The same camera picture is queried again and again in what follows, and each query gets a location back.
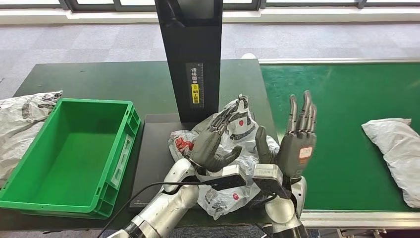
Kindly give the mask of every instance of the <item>plastic bag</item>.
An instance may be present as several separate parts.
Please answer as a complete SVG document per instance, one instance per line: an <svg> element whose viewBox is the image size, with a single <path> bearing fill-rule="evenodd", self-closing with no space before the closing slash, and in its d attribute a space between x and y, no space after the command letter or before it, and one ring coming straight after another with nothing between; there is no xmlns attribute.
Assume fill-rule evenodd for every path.
<svg viewBox="0 0 420 238"><path fill-rule="evenodd" d="M409 126L411 119L370 120L362 125L376 144L403 199L410 207L420 207L420 136Z"/></svg>
<svg viewBox="0 0 420 238"><path fill-rule="evenodd" d="M222 111L235 103L239 103L237 111L244 116L234 120L227 126L227 130L222 135L216 153L225 155L236 145L242 146L241 154L230 165L239 165L240 169L246 175L247 185L221 191L216 191L208 185L199 186L198 204L215 220L222 215L245 206L260 192L260 189L252 180L254 165L258 163L258 154L255 146L255 133L257 132L258 124L251 117L248 106L249 102L246 96L240 95L237 100L228 103ZM180 130L171 134L168 144L175 161L189 155L194 147L194 141L197 136L210 125L218 114L213 114L202 121L192 131ZM278 144L270 136L267 136L267 143L272 150L275 152L278 151ZM207 171L207 173L209 176L221 175L221 171L216 173Z"/></svg>
<svg viewBox="0 0 420 238"><path fill-rule="evenodd" d="M0 100L0 187L38 134L62 91Z"/></svg>

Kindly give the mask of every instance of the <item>white poly mailer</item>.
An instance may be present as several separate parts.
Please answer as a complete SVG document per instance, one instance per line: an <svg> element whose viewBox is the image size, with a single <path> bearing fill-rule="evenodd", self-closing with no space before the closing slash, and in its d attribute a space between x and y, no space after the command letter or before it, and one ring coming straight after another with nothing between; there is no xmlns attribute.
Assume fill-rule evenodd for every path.
<svg viewBox="0 0 420 238"><path fill-rule="evenodd" d="M240 169L246 175L247 185L221 191L216 191L209 185L199 186L198 204L215 220L222 215L226 215L229 212L233 212L245 206L260 192L260 188L258 188L252 180L254 166L258 163L258 153L255 144L255 134L258 129L258 124L251 117L248 107L248 98L241 97L241 100L234 100L228 103L223 110L226 110L231 105L237 103L237 101L239 101L237 111L243 113L244 116L234 120L227 126L227 130L222 135L216 153L223 156L231 152L235 146L242 146L241 154L230 165L239 165ZM194 127L192 131L180 130L171 133L168 144L175 161L189 155L199 133L207 128L218 114L219 113L213 114ZM271 150L275 153L278 152L279 145L273 138L267 136L267 143ZM221 175L221 171L207 173L208 176Z"/></svg>
<svg viewBox="0 0 420 238"><path fill-rule="evenodd" d="M376 144L403 199L410 207L420 207L420 136L409 126L411 119L370 120L362 125Z"/></svg>
<svg viewBox="0 0 420 238"><path fill-rule="evenodd" d="M44 124L62 91L0 100L0 187Z"/></svg>

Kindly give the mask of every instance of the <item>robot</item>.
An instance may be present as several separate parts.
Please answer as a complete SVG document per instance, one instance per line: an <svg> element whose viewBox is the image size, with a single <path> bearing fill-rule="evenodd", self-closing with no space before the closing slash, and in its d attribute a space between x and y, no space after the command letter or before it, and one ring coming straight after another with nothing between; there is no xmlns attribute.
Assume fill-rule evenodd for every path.
<svg viewBox="0 0 420 238"><path fill-rule="evenodd" d="M178 160L166 175L165 182L197 182L216 190L244 185L244 175L237 165L228 166L240 154L235 147L225 156L215 154L221 135L229 123L237 119L225 113L207 127L197 138L188 158ZM290 114L286 133L278 153L270 151L265 128L256 133L256 147L260 163L254 168L253 180L268 197L265 211L271 220L273 238L308 238L300 221L305 202L306 180L302 177L316 143L314 133L316 107L309 91L304 92L304 104L297 115L297 102L290 96ZM219 177L207 177L205 171L220 171ZM124 228L108 238L165 238L185 213L198 200L197 185L163 185L160 192Z"/></svg>

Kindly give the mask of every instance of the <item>black platform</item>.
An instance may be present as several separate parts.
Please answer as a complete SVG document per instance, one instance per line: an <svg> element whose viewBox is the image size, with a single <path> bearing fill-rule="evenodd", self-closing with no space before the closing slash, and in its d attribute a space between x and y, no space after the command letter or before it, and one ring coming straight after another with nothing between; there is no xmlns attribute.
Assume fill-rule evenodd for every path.
<svg viewBox="0 0 420 238"><path fill-rule="evenodd" d="M168 147L170 134L177 130L191 130L195 125L181 123L178 114L146 115L132 196L150 183L164 180L175 163ZM130 203L130 210L141 210L159 189L160 186L154 186L142 192Z"/></svg>

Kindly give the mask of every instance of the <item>black cable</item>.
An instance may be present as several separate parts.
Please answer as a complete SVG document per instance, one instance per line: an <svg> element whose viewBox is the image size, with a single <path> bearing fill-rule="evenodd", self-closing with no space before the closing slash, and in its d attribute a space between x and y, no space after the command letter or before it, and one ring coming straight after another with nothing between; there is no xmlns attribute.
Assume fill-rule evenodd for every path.
<svg viewBox="0 0 420 238"><path fill-rule="evenodd" d="M120 212L128 205L131 201L134 200L140 193L142 193L144 190L148 189L149 187L153 187L156 185L202 185L204 183L202 182L154 182L151 183L144 188L142 188L140 191L138 191L136 194L134 194L122 207L118 210L118 212L113 215L113 217L110 219L110 221L105 225L105 227L101 230L97 238L100 238L102 233L110 226L110 224L115 220L115 218L120 214Z"/></svg>
<svg viewBox="0 0 420 238"><path fill-rule="evenodd" d="M270 202L270 201L274 200L276 197L277 197L277 194L276 194L276 193L273 193L273 194L271 195L271 197L269 197L269 198L267 198L267 199L265 199L265 200L263 200L263 201L259 201L259 202L256 202L256 203L252 204L252 205L250 206L249 210L251 210L253 207L255 207L255 206L257 206L257 205L266 204L266 203L268 203L268 202ZM258 228L259 228L262 232L264 232L264 234L266 234L269 238L272 238L271 234L269 234L269 233L265 232L265 231L264 231L264 228L263 228L262 226L260 226L258 223L254 223L254 225L255 225L256 227L258 227Z"/></svg>

